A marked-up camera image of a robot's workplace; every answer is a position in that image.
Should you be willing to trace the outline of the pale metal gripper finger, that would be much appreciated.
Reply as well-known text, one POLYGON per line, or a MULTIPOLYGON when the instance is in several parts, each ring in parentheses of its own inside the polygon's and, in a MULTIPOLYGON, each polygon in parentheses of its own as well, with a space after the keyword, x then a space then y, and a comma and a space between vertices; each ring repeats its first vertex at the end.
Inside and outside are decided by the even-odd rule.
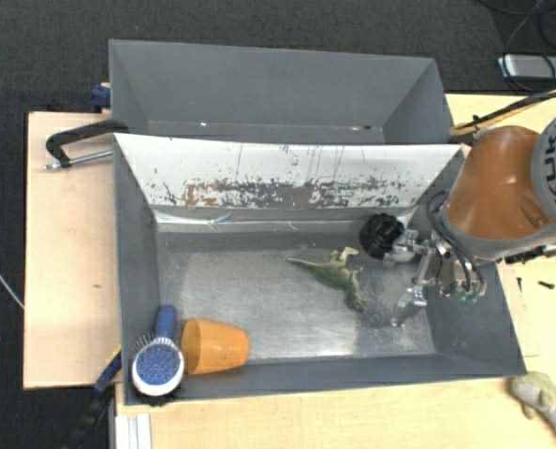
POLYGON ((425 290, 422 285, 406 288, 394 305, 390 325, 401 327, 407 319, 414 317, 420 310, 427 307, 425 290))

